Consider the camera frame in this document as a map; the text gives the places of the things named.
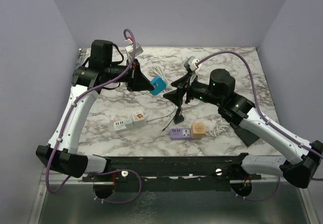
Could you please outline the blue charger plug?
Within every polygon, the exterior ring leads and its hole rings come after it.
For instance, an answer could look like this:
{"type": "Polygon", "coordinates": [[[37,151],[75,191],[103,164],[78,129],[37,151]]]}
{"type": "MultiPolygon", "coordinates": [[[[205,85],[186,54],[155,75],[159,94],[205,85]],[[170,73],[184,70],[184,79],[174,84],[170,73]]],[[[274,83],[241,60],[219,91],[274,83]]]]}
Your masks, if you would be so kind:
{"type": "Polygon", "coordinates": [[[153,89],[150,90],[150,94],[156,96],[166,89],[166,83],[160,76],[156,76],[150,81],[150,84],[153,86],[153,89]]]}

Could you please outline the white cube socket adapter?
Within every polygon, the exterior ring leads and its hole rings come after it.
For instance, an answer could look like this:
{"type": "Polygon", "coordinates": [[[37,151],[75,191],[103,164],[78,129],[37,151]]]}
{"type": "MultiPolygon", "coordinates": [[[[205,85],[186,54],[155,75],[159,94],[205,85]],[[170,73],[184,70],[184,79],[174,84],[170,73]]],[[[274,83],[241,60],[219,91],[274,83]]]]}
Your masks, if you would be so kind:
{"type": "Polygon", "coordinates": [[[146,118],[142,110],[133,111],[132,120],[135,128],[142,128],[146,125],[146,118]]]}

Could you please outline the purple power strip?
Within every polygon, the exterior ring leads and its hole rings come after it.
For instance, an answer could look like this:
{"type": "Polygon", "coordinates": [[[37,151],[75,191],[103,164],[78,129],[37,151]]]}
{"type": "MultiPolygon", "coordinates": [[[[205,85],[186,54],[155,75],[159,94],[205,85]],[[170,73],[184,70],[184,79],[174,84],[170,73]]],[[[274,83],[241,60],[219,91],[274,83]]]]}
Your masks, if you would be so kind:
{"type": "Polygon", "coordinates": [[[171,140],[189,140],[191,137],[190,128],[172,128],[170,129],[171,140]]]}

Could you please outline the beige cube socket adapter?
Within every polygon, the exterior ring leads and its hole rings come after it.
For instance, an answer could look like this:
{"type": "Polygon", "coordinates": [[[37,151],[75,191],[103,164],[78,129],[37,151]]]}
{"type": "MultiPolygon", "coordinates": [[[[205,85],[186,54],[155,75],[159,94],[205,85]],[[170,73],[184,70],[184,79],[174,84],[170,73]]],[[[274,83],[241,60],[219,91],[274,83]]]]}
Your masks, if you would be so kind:
{"type": "Polygon", "coordinates": [[[193,123],[190,129],[192,139],[202,139],[205,136],[205,124],[193,123]]]}

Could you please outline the white power strip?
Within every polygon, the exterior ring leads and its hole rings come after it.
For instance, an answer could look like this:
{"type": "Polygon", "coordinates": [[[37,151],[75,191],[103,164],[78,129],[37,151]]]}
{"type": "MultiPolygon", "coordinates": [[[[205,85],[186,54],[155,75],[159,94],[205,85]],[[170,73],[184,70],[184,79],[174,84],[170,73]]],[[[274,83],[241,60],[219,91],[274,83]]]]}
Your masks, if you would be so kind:
{"type": "Polygon", "coordinates": [[[113,127],[116,133],[120,133],[120,132],[133,129],[134,124],[132,119],[124,119],[124,120],[114,122],[113,127]]]}

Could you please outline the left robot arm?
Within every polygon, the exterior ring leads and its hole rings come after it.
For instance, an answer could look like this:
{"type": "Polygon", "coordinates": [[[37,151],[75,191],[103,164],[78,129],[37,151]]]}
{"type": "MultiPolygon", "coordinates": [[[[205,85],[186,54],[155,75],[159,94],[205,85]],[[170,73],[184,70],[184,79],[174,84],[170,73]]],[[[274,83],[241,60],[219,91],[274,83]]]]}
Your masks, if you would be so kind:
{"type": "Polygon", "coordinates": [[[94,173],[101,181],[110,178],[112,169],[106,165],[104,157],[80,155],[77,151],[88,113],[104,84],[123,82],[129,91],[153,90],[136,59],[143,52],[141,45],[133,44],[130,38],[126,41],[129,43],[125,48],[126,65],[112,59],[116,44],[95,40],[90,56],[74,71],[69,100],[60,123],[48,143],[39,145],[36,150],[36,156],[50,170],[76,178],[84,173],[94,173]]]}

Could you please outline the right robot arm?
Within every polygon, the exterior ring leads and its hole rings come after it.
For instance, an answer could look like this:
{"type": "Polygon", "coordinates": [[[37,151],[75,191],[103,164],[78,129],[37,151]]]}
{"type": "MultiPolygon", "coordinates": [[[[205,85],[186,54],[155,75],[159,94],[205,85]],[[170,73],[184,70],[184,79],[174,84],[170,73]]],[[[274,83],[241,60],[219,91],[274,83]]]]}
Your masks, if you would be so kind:
{"type": "Polygon", "coordinates": [[[175,90],[163,97],[177,107],[192,99],[216,105],[221,117],[239,131],[241,140],[250,137],[253,143],[262,139],[281,153],[280,156],[246,155],[242,162],[232,166],[235,178],[266,174],[283,177],[298,188],[308,187],[321,161],[322,143],[302,139],[258,111],[255,103],[235,92],[235,79],[227,70],[213,70],[208,84],[199,82],[189,72],[171,85],[175,90]]]}

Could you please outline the black flat pad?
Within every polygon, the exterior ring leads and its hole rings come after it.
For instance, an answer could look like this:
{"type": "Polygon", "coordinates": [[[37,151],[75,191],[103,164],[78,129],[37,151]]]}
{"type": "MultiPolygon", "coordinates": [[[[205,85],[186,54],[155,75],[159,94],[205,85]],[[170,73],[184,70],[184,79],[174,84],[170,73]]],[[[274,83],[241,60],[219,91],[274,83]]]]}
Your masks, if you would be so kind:
{"type": "Polygon", "coordinates": [[[251,146],[260,138],[254,133],[250,132],[247,129],[241,127],[241,121],[239,125],[234,124],[233,122],[229,122],[230,127],[234,130],[234,133],[238,136],[238,138],[247,146],[251,146]]]}

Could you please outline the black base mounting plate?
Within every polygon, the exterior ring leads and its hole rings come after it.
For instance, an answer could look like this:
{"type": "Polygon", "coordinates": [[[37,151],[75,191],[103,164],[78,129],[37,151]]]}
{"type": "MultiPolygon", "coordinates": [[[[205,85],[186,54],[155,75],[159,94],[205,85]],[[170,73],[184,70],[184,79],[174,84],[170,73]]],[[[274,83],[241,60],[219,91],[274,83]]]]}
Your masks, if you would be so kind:
{"type": "Polygon", "coordinates": [[[238,156],[108,157],[104,175],[88,174],[86,183],[117,192],[230,191],[230,182],[244,182],[249,174],[238,156]]]}

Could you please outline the aluminium frame rail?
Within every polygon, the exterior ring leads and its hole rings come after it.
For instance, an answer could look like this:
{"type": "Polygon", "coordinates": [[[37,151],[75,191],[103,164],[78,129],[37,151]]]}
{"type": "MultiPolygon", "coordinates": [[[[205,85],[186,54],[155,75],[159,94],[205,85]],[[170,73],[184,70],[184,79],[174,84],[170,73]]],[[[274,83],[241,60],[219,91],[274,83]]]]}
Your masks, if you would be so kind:
{"type": "Polygon", "coordinates": [[[74,50],[62,56],[57,69],[57,86],[60,86],[60,121],[49,144],[57,146],[57,150],[76,153],[78,150],[79,138],[85,118],[75,108],[75,99],[85,91],[84,86],[72,84],[73,73],[78,65],[80,52],[74,50]]]}

